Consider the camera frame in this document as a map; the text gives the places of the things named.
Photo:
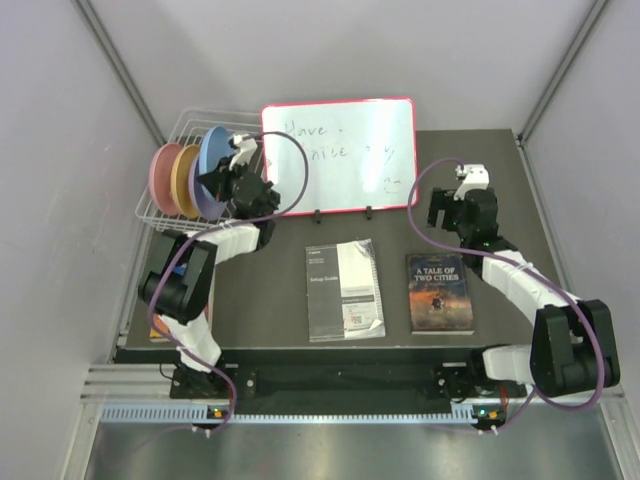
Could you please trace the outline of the blue plate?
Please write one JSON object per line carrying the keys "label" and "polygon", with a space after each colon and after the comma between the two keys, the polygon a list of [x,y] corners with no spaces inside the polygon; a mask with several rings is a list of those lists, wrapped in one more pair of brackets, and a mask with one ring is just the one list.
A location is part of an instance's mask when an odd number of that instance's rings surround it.
{"label": "blue plate", "polygon": [[234,154],[230,138],[231,133],[222,126],[216,126],[205,134],[200,145],[198,176],[219,171],[223,174],[224,179]]}

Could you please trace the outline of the purple plate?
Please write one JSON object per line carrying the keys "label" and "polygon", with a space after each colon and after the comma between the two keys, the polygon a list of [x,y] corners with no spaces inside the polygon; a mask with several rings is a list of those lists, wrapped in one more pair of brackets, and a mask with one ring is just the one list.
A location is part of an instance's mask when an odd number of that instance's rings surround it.
{"label": "purple plate", "polygon": [[196,208],[199,216],[213,221],[218,219],[225,211],[226,204],[217,200],[210,199],[206,194],[203,186],[197,180],[198,177],[199,156],[193,160],[188,178],[188,189],[192,204]]}

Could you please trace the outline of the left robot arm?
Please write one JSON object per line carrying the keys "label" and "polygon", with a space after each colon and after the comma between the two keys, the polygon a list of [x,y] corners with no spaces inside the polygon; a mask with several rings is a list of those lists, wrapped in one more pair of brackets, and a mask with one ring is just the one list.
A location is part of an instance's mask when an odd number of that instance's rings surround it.
{"label": "left robot arm", "polygon": [[216,366],[221,348],[205,312],[215,269],[267,245],[280,195],[248,166],[224,167],[198,182],[230,204],[231,218],[199,232],[163,232],[143,271],[138,296],[149,308],[151,328],[174,343],[181,365],[193,372],[194,387],[212,397],[227,382],[225,370]]}

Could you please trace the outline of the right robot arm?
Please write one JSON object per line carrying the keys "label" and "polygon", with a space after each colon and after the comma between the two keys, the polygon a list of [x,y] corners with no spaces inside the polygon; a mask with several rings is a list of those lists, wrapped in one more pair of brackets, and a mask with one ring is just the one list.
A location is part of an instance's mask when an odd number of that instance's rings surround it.
{"label": "right robot arm", "polygon": [[466,380],[487,396],[503,380],[528,384],[547,398],[609,388],[620,381],[611,312],[600,300],[581,300],[557,288],[515,245],[498,232],[498,202],[492,189],[458,197],[436,188],[427,223],[454,232],[464,265],[500,291],[533,326],[528,345],[480,349]]}

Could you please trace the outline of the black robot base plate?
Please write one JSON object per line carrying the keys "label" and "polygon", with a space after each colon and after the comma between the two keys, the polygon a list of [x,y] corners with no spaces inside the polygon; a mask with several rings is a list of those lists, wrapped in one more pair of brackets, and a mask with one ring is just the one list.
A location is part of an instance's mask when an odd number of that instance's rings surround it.
{"label": "black robot base plate", "polygon": [[235,400],[239,414],[400,415],[448,413],[482,398],[522,398],[513,381],[484,378],[479,352],[453,348],[234,349],[214,373],[174,371],[170,397]]}

